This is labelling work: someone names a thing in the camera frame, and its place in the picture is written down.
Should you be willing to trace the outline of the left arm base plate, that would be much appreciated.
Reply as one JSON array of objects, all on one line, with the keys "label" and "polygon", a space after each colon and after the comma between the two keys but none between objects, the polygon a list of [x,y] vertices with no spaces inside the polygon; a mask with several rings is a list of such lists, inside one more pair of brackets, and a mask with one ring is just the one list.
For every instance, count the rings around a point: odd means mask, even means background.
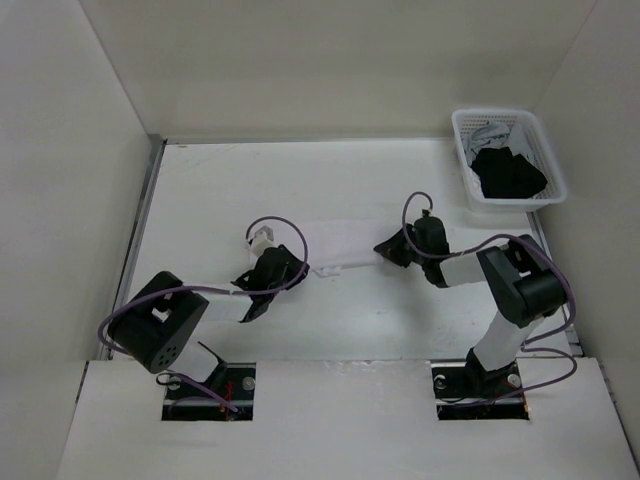
[{"label": "left arm base plate", "polygon": [[220,364],[203,383],[162,373],[156,384],[164,388],[163,421],[252,421],[256,392],[255,363]]}]

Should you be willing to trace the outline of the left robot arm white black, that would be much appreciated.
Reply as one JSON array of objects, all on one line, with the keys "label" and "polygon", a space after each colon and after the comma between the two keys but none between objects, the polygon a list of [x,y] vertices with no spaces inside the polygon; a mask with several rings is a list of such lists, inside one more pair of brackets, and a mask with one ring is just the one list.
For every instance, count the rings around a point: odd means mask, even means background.
[{"label": "left robot arm white black", "polygon": [[127,354],[149,373],[166,373],[214,398],[224,387],[226,362],[193,335],[210,306],[226,321],[249,323],[267,312],[276,296],[308,275],[308,247],[296,257],[285,245],[265,248],[254,267],[227,288],[187,286],[169,271],[156,274],[129,303],[103,320],[98,338]]}]

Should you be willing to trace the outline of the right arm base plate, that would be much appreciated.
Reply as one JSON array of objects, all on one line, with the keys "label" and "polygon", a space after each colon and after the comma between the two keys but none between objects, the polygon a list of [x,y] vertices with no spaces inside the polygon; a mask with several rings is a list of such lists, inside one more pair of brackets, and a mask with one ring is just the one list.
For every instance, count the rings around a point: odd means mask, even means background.
[{"label": "right arm base plate", "polygon": [[523,393],[503,398],[522,387],[516,362],[484,380],[476,380],[464,362],[434,363],[431,373],[441,421],[529,419]]}]

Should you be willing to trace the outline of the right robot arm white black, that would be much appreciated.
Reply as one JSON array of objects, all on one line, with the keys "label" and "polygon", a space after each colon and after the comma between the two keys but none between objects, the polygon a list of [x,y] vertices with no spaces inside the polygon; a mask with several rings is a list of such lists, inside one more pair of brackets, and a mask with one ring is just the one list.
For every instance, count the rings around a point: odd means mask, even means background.
[{"label": "right robot arm white black", "polygon": [[464,398],[495,398],[519,351],[562,332],[576,316],[576,301],[559,268],[529,235],[499,234],[462,252],[452,252],[443,222],[424,212],[373,251],[407,268],[417,264],[441,289],[484,283],[496,315],[472,347],[462,369]]}]

